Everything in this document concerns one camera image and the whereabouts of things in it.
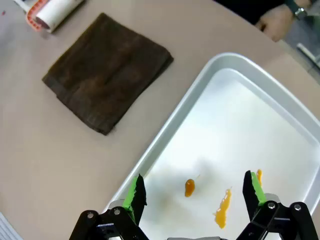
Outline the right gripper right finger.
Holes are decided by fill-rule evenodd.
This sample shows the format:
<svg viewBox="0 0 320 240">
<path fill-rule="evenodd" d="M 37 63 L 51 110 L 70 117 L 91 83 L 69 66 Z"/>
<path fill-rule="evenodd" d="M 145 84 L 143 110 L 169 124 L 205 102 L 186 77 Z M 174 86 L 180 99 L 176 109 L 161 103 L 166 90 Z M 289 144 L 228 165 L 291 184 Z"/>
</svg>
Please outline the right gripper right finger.
<svg viewBox="0 0 320 240">
<path fill-rule="evenodd" d="M 276 195 L 266 197 L 256 174 L 245 172 L 242 194 L 249 223 L 238 240 L 264 240 L 269 233 L 278 234 L 281 240 L 317 240 L 318 234 L 310 211 L 304 202 L 284 206 Z"/>
</svg>

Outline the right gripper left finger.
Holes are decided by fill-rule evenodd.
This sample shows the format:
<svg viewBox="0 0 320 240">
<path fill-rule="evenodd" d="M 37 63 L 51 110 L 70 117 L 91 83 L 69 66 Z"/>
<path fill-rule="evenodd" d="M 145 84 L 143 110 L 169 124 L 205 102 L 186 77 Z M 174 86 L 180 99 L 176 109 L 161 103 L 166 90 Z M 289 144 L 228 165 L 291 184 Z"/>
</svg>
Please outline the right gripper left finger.
<svg viewBox="0 0 320 240">
<path fill-rule="evenodd" d="M 99 214 L 95 210 L 83 211 L 71 233 L 71 240 L 146 240 L 148 237 L 139 227 L 147 206 L 144 178 L 133 178 L 124 200 L 113 201 L 114 206 Z"/>
</svg>

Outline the person's left hand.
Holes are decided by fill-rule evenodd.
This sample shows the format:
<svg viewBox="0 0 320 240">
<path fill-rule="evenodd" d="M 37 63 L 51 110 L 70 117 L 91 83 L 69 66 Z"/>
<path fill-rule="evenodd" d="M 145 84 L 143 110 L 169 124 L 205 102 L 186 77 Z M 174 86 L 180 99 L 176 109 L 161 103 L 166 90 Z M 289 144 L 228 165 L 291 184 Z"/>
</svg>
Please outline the person's left hand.
<svg viewBox="0 0 320 240">
<path fill-rule="evenodd" d="M 282 4 L 263 14 L 255 26 L 271 40 L 278 42 L 288 33 L 293 20 L 294 15 L 289 7 Z"/>
</svg>

